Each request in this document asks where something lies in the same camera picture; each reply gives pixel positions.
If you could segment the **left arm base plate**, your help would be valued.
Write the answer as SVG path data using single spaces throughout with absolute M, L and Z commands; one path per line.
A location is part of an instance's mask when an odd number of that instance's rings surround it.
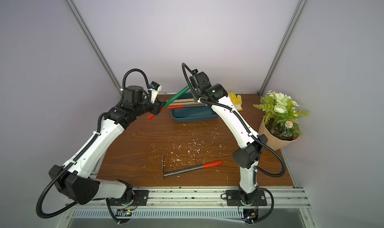
M 129 190 L 121 198 L 108 199 L 108 204 L 112 207 L 128 207 L 128 206 L 146 206 L 149 198 L 149 190 Z

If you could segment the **wooden handle small hoe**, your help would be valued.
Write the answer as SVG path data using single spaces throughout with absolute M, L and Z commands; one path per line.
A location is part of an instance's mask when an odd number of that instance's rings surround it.
M 173 101 L 173 103 L 187 103 L 187 102 L 195 102 L 193 98 L 188 98 L 188 99 L 176 99 Z

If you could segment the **green tool red grip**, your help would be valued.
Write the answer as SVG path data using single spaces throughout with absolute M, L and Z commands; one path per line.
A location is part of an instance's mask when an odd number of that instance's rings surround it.
M 149 112 L 151 113 L 151 115 L 149 115 L 147 117 L 148 120 L 151 120 L 153 119 L 156 115 L 158 115 L 162 110 L 164 110 L 165 108 L 167 108 L 168 106 L 170 106 L 171 103 L 173 103 L 173 101 L 175 101 L 176 99 L 178 99 L 181 95 L 183 95 L 184 93 L 186 93 L 188 90 L 190 90 L 189 86 L 186 86 L 185 88 L 183 88 L 181 91 L 179 91 L 178 93 L 176 93 L 174 96 L 172 96 L 168 101 L 166 102 L 163 102 L 161 100 L 158 100 L 156 98 L 155 100 L 155 103 L 151 103 L 150 100 L 149 100 Z

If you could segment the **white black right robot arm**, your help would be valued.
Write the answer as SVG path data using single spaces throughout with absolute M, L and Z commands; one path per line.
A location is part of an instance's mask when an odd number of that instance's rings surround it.
M 246 206 L 254 204 L 262 191 L 257 183 L 257 173 L 272 178 L 282 177 L 286 173 L 284 160 L 267 146 L 267 137 L 259 135 L 240 115 L 222 85 L 212 85 L 204 72 L 191 70 L 185 63 L 182 63 L 182 71 L 195 101 L 210 106 L 237 141 L 239 148 L 233 153 L 233 158 L 240 167 L 240 201 Z M 270 173 L 258 166 L 264 150 L 271 152 L 280 162 L 282 169 L 279 173 Z

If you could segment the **grey tool red grip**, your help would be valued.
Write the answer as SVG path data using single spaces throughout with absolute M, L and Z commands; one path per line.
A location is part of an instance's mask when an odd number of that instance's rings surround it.
M 197 166 L 188 167 L 188 168 L 184 168 L 184 169 L 181 169 L 181 170 L 176 170 L 176 171 L 165 173 L 165 171 L 164 171 L 164 168 L 165 168 L 165 157 L 162 156 L 162 174 L 163 174 L 163 179 L 169 178 L 169 177 L 173 177 L 173 176 L 179 176 L 181 174 L 186 174 L 186 173 L 190 173 L 190 172 L 194 172 L 194 171 L 199 171 L 199 170 L 209 169 L 209 168 L 213 168 L 213 167 L 218 167 L 218 166 L 221 166 L 222 164 L 223 164 L 223 161 L 214 161 L 214 162 L 210 162 L 210 163 L 205 163 L 205 164 L 201 164 L 201 165 L 197 165 Z
M 181 109 L 184 108 L 183 105 L 170 105 L 167 107 L 167 109 Z

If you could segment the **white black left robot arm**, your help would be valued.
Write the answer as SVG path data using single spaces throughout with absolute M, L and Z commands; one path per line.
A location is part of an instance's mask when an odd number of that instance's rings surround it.
M 126 72 L 123 77 L 123 94 L 117 105 L 98 117 L 97 129 L 90 139 L 62 166 L 55 165 L 49 171 L 50 183 L 42 191 L 36 205 L 36 213 L 42 219 L 58 216 L 75 205 L 85 205 L 94 200 L 106 200 L 112 218 L 112 206 L 137 205 L 132 185 L 124 181 L 106 181 L 93 179 L 91 173 L 98 161 L 114 140 L 119 137 L 138 117 L 150 112 L 158 115 L 164 101 L 157 98 L 161 86 L 149 82 L 146 74 L 138 68 Z M 64 208 L 46 213 L 43 202 L 55 187 L 59 193 L 72 200 Z

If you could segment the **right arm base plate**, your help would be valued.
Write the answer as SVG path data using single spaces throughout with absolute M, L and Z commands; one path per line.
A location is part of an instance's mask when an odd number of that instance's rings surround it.
M 265 192 L 256 189 L 250 194 L 246 194 L 243 190 L 226 190 L 225 201 L 227 206 L 267 206 L 267 198 Z

